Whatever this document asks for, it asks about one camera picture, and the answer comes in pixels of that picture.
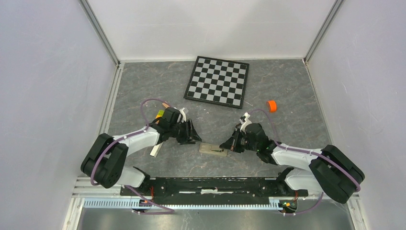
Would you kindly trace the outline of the beige remote control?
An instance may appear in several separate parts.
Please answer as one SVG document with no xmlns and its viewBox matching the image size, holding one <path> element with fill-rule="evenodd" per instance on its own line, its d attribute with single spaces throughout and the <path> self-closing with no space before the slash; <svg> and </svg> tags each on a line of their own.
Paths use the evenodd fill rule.
<svg viewBox="0 0 406 230">
<path fill-rule="evenodd" d="M 199 146 L 199 152 L 205 154 L 211 154 L 220 157 L 226 157 L 228 155 L 227 149 L 222 149 L 218 145 L 201 143 Z"/>
</svg>

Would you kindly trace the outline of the white rectangular bar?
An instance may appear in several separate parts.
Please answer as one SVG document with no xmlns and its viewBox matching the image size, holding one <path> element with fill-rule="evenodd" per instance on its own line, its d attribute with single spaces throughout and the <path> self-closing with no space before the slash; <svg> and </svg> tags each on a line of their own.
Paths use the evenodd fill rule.
<svg viewBox="0 0 406 230">
<path fill-rule="evenodd" d="M 150 156 L 156 158 L 161 147 L 162 147 L 163 143 L 157 144 L 153 147 L 153 149 L 150 152 Z"/>
</svg>

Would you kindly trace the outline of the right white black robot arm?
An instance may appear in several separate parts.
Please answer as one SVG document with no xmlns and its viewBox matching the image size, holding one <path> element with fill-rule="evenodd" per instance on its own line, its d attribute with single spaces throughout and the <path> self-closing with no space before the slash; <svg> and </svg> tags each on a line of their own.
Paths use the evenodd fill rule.
<svg viewBox="0 0 406 230">
<path fill-rule="evenodd" d="M 237 153 L 253 151 L 265 163 L 286 166 L 276 183 L 283 196 L 294 190 L 318 191 L 344 204 L 360 191 L 365 179 L 362 170 L 336 146 L 292 147 L 270 139 L 259 123 L 237 126 L 220 148 Z"/>
</svg>

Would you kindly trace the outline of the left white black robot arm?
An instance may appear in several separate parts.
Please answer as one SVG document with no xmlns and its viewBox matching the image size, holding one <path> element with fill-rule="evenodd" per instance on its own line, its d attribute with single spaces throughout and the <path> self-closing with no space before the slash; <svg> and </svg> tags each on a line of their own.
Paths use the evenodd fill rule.
<svg viewBox="0 0 406 230">
<path fill-rule="evenodd" d="M 137 167 L 126 167 L 129 155 L 139 150 L 159 145 L 170 138 L 181 144 L 195 144 L 202 139 L 197 134 L 192 120 L 187 119 L 185 108 L 168 107 L 145 127 L 133 133 L 111 136 L 98 135 L 84 158 L 80 170 L 91 178 L 92 185 L 104 188 L 127 185 L 138 195 L 150 190 L 148 175 Z"/>
</svg>

